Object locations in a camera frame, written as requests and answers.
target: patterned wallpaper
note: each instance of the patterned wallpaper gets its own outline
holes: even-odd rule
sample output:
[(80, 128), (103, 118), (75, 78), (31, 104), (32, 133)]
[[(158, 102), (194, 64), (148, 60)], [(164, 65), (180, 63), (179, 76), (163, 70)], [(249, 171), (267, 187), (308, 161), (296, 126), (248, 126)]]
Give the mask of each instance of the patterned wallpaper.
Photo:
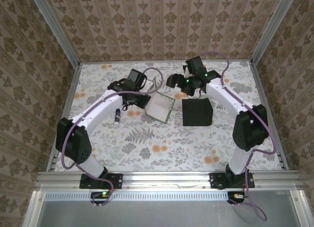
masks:
[(20, 226), (73, 69), (33, 0), (0, 0), (0, 226)]
[(279, 2), (48, 1), (80, 61), (186, 59), (206, 50), (250, 58)]
[(290, 168), (300, 171), (313, 212), (314, 0), (293, 1), (258, 70)]

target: purple cable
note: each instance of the purple cable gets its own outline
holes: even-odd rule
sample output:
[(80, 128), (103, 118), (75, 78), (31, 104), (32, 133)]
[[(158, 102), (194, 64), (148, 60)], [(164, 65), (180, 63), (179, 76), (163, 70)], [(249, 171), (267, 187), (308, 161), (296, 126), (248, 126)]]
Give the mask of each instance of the purple cable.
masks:
[[(155, 93), (157, 92), (161, 87), (162, 87), (162, 84), (163, 84), (163, 75), (162, 75), (162, 72), (155, 68), (155, 67), (148, 67), (144, 70), (144, 73), (150, 69), (153, 69), (153, 70), (156, 70), (158, 71), (158, 73), (160, 74), (160, 77), (161, 77), (161, 81), (160, 81), (160, 84), (159, 86), (152, 90), (152, 91), (149, 91), (149, 92), (136, 92), (136, 91), (120, 91), (120, 92), (115, 92), (115, 93), (112, 93), (108, 96), (106, 96), (102, 101), (99, 101), (98, 103), (96, 103), (94, 106), (92, 106), (84, 115), (82, 115), (73, 125), (72, 127), (69, 129), (69, 132), (67, 133), (65, 139), (64, 139), (64, 142), (63, 142), (63, 146), (62, 146), (62, 151), (61, 151), (61, 163), (62, 163), (62, 166), (64, 167), (64, 169), (66, 170), (69, 170), (71, 169), (74, 165), (75, 165), (75, 162), (73, 164), (71, 164), (69, 167), (65, 165), (65, 162), (64, 162), (64, 153), (65, 153), (65, 149), (66, 149), (66, 145), (68, 143), (68, 140), (69, 140), (69, 137), (70, 135), (72, 134), (72, 131), (74, 130), (74, 128), (85, 118), (88, 116), (88, 114), (90, 114), (96, 107), (98, 107), (101, 103), (105, 102), (107, 99), (111, 98), (112, 96), (115, 96), (115, 95), (119, 95), (119, 94), (123, 94), (123, 93), (131, 93), (131, 94), (151, 94), (151, 93)], [(92, 176), (91, 174), (87, 173), (83, 168), (81, 168), (79, 165), (77, 165), (77, 168), (79, 168), (81, 171), (83, 171), (87, 176), (89, 176), (90, 178), (92, 179), (95, 179), (95, 180), (99, 180), (99, 181), (105, 181), (107, 183), (110, 184), (111, 186), (111, 190), (113, 190), (113, 184), (107, 180), (107, 179), (101, 179), (101, 178), (96, 178), (94, 176)], [(111, 196), (112, 192), (109, 194), (109, 197), (108, 199), (102, 204), (105, 205), (107, 204), (107, 202), (109, 201), (109, 198)]]
[[(276, 145), (276, 142), (275, 142), (275, 139), (274, 139), (274, 136), (273, 134), (271, 133), (269, 127), (266, 125), (266, 123), (262, 120), (262, 118), (259, 117), (259, 115), (257, 115), (255, 113), (255, 111), (253, 111), (249, 106), (247, 106), (240, 98), (238, 98), (235, 94), (233, 94), (227, 87), (225, 87), (225, 83), (224, 83), (224, 80), (223, 80), (223, 77), (224, 77), (224, 74), (225, 72), (227, 71), (227, 69), (229, 68), (229, 65), (230, 65), (230, 62), (229, 62), (229, 59), (227, 58), (226, 55), (222, 54), (222, 53), (219, 53), (217, 51), (208, 51), (208, 52), (205, 52), (205, 53), (202, 53), (200, 54), (200, 56), (202, 55), (207, 55), (207, 54), (219, 54), (221, 56), (223, 56), (226, 61), (227, 61), (227, 67), (222, 71), (221, 73), (221, 78), (220, 78), (220, 81), (221, 81), (221, 85), (223, 86), (223, 88), (233, 97), (235, 98), (239, 103), (241, 103), (247, 110), (249, 110), (259, 121), (260, 123), (263, 125), (263, 127), (265, 128), (265, 130), (268, 132), (269, 134), (269, 137), (273, 143), (273, 146), (274, 146), (274, 149), (272, 152), (268, 152), (268, 151), (264, 151), (264, 150), (260, 150), (260, 149), (253, 149), (251, 151), (251, 154), (250, 154), (250, 157), (245, 165), (245, 185), (246, 185), (246, 190), (247, 190), (247, 196), (249, 197), (249, 201), (250, 203), (242, 203), (244, 205), (250, 205), (253, 207), (256, 215), (262, 220), (262, 221), (267, 221), (267, 216), (266, 214), (263, 212), (263, 210), (261, 208), (259, 208), (257, 205), (253, 204), (253, 200), (252, 200), (252, 197), (250, 195), (250, 191), (249, 191), (249, 185), (248, 185), (248, 165), (250, 164), (251, 160), (252, 160), (252, 157), (253, 157), (253, 153), (254, 152), (261, 152), (261, 153), (264, 153), (264, 154), (267, 154), (267, 155), (273, 155), (277, 152), (277, 145)], [(264, 215), (264, 218), (258, 213), (258, 210), (259, 209), (263, 215)]]

